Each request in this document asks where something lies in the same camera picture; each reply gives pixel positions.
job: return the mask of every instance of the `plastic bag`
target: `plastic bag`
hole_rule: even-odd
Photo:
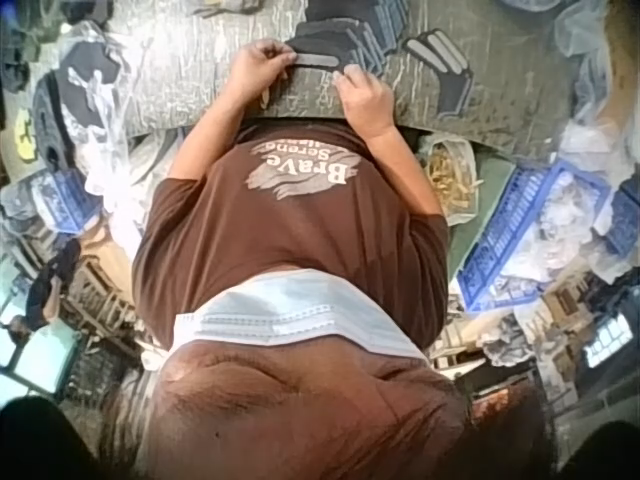
[[[582,0],[562,12],[555,22],[556,45],[566,57],[584,55],[575,85],[574,120],[591,124],[612,90],[613,73],[604,30],[606,0]]]
[[[78,152],[89,172],[87,190],[103,197],[105,210],[111,214],[111,236],[131,260],[142,240],[153,193],[166,178],[183,141],[181,129],[154,132],[133,149],[127,168],[115,171],[95,161],[91,155],[91,147],[95,145]]]
[[[555,22],[556,45],[566,57],[607,47],[604,21],[607,0],[581,0],[564,10]]]
[[[449,153],[452,161],[459,165],[459,170],[468,175],[467,181],[463,182],[461,178],[457,179],[457,181],[472,185],[472,193],[469,194],[469,206],[465,208],[454,204],[445,204],[445,202],[443,202],[442,205],[447,217],[447,223],[450,226],[467,223],[478,215],[480,195],[476,185],[478,180],[476,157],[473,153],[471,143],[462,137],[446,133],[435,133],[422,137],[420,139],[417,157],[421,160],[421,163],[427,165],[425,171],[428,169],[429,158],[434,153],[436,147],[444,148]]]
[[[561,174],[501,275],[550,282],[593,238],[596,203],[597,194],[582,188],[573,174]]]
[[[119,170],[128,168],[128,143],[124,125],[127,106],[140,77],[144,57],[150,42],[141,44],[129,37],[105,34],[93,22],[83,21],[75,25],[68,34],[61,37],[60,58],[81,42],[101,43],[106,47],[108,57],[119,65],[113,83],[102,83],[100,71],[94,71],[89,81],[84,81],[73,68],[65,72],[69,82],[85,89],[89,108],[98,113],[102,127],[78,123],[64,102],[62,115],[69,136],[79,150],[91,152],[95,162],[104,164],[104,171],[112,176],[120,175]]]

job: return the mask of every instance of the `table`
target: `table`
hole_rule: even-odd
[[[305,19],[306,0],[265,0],[254,15],[223,14],[206,20],[189,16],[188,3],[116,0],[109,30],[138,42],[152,40],[126,117],[130,135],[194,124],[224,85],[238,48],[257,38],[291,38]],[[553,151],[570,118],[576,67],[553,41],[553,21],[560,10],[529,14],[500,0],[409,3],[411,21],[405,35],[436,27],[445,31],[469,59],[475,83],[464,116],[439,119],[436,76],[403,51],[394,54],[384,78],[396,92],[398,124],[455,133],[506,154],[539,159]],[[32,65],[27,91],[5,95],[9,125],[18,106],[30,105],[35,81],[57,60],[58,46],[44,45],[40,62]],[[305,69],[294,75],[290,88],[264,115],[339,118],[342,112],[329,75]],[[5,134],[3,143],[12,135]],[[10,160],[6,150],[3,146],[5,161]],[[40,163],[7,169],[15,180],[42,168]]]

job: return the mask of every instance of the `person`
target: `person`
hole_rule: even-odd
[[[61,242],[64,242],[62,247],[38,272],[29,286],[25,314],[16,315],[8,324],[2,324],[2,328],[7,331],[17,347],[24,347],[35,332],[58,318],[61,298],[73,281],[82,253],[107,240],[101,222],[82,237],[61,237]]]
[[[274,40],[242,48],[155,192],[133,289],[170,353],[139,453],[103,462],[119,478],[452,479],[477,466],[452,452],[489,462],[511,442],[508,478],[539,478],[538,399],[476,428],[423,353],[445,320],[448,230],[391,89],[349,65],[333,76],[348,125],[242,126],[295,60]]]

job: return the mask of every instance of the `sleeve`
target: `sleeve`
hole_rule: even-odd
[[[418,256],[423,314],[414,337],[420,347],[427,348],[440,335],[447,316],[449,227],[442,215],[412,215],[410,228]]]
[[[206,179],[164,180],[155,191],[147,228],[133,261],[132,286],[136,310],[151,332],[158,336],[166,329],[168,312],[162,308],[162,275],[180,226],[189,217],[200,198]]]
[[[206,179],[195,181],[175,178],[163,180],[153,194],[142,242],[158,231],[170,231],[178,225],[200,198],[205,181]]]
[[[47,321],[42,315],[42,309],[49,299],[51,293],[51,284],[48,278],[38,276],[31,287],[29,287],[29,293],[27,294],[27,302],[25,306],[25,323],[29,330],[35,332],[39,328],[47,325]]]

